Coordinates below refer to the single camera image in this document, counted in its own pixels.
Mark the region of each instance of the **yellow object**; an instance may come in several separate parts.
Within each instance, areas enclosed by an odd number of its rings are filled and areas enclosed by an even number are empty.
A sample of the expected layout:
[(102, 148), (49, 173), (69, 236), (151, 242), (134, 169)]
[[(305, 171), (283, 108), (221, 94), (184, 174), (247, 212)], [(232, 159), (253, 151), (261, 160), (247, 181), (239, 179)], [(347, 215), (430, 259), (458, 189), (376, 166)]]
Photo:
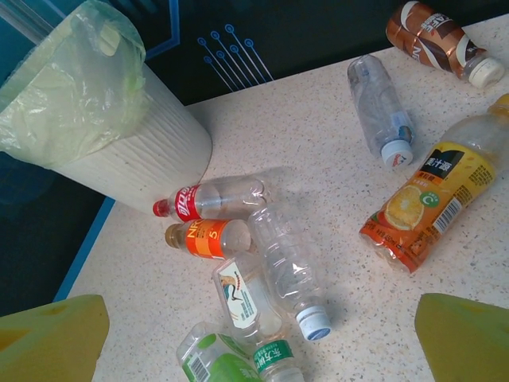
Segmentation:
[(89, 382), (109, 327), (94, 294), (2, 317), (0, 381)]
[(420, 196), (421, 190), (414, 185), (400, 189), (387, 203), (386, 218), (389, 223), (403, 230), (415, 228), (424, 213)]
[(488, 110), (493, 114), (501, 114), (509, 117), (509, 93), (498, 98)]
[(415, 329), (436, 382), (509, 380), (509, 310), (424, 294)]

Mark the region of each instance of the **table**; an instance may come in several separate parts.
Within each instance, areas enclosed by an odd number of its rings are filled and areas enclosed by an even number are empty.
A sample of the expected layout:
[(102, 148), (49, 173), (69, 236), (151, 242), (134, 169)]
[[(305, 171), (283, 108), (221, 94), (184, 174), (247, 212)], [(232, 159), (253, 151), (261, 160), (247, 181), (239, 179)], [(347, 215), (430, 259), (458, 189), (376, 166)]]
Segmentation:
[[(508, 24), (505, 15), (465, 29), (507, 66)], [(357, 234), (448, 127), (509, 89), (509, 75), (483, 91), (394, 48), (375, 55), (416, 126), (415, 159), (404, 170), (385, 170), (369, 154), (345, 75), (349, 60), (189, 107), (214, 142), (205, 177), (270, 169), (319, 244), (334, 330), (308, 343), (295, 328), (290, 339), (309, 381), (433, 380), (414, 332), (421, 294), (509, 306), (507, 177), (463, 213), (413, 276), (392, 271)], [(115, 204), (74, 283), (70, 296), (101, 294), (110, 315), (97, 381), (185, 381), (176, 347), (197, 322), (223, 322), (211, 280), (218, 263), (169, 248), (171, 223)]]

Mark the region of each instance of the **white bottle cap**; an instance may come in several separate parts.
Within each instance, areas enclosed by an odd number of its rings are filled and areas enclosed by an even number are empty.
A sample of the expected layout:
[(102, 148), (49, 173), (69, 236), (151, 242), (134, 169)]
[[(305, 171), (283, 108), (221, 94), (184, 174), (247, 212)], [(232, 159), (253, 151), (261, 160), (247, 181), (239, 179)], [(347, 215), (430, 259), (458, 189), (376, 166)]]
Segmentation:
[(297, 317), (302, 335), (308, 341), (317, 341), (331, 333), (331, 322), (323, 306), (311, 306)]
[(390, 169), (406, 166), (412, 162), (412, 159), (414, 159), (412, 148), (402, 139), (389, 142), (382, 148), (383, 163)]
[(505, 71), (506, 69), (500, 61), (488, 57), (472, 70), (468, 81), (476, 88), (486, 88), (499, 82)]

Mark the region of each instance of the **white trash can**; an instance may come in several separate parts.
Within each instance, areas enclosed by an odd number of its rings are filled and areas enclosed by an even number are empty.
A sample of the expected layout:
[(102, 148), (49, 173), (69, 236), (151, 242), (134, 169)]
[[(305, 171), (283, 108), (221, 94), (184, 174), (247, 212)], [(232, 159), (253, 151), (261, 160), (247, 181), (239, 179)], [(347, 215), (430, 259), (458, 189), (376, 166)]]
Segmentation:
[(200, 181), (212, 153), (208, 132), (145, 65), (153, 99), (136, 134), (67, 165), (57, 173), (139, 211)]
[(212, 141), (144, 59), (125, 16), (84, 2), (0, 89), (0, 150), (152, 213), (201, 179)]

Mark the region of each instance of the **water bottle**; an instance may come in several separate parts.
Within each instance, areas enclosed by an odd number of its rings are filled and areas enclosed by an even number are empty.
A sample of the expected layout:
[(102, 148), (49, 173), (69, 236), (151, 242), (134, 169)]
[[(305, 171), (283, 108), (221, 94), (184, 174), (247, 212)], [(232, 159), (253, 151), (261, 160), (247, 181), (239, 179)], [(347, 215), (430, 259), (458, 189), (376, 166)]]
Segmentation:
[(254, 176), (207, 181), (177, 190), (169, 199), (156, 202), (156, 216), (177, 221), (195, 219), (243, 219), (271, 201), (266, 183)]
[(370, 152), (390, 169), (410, 164), (413, 127), (382, 62), (362, 56), (348, 66), (347, 74)]
[(263, 271), (276, 303), (297, 320), (306, 340), (327, 336), (331, 324), (324, 308), (324, 290), (313, 264), (317, 250), (304, 230), (278, 204), (254, 212), (248, 225), (263, 254)]
[(231, 333), (249, 354), (264, 381), (304, 382), (286, 338), (288, 323), (270, 300), (261, 256), (239, 253), (212, 272)]
[(195, 325), (177, 348), (190, 382), (262, 382), (242, 347), (214, 324)]

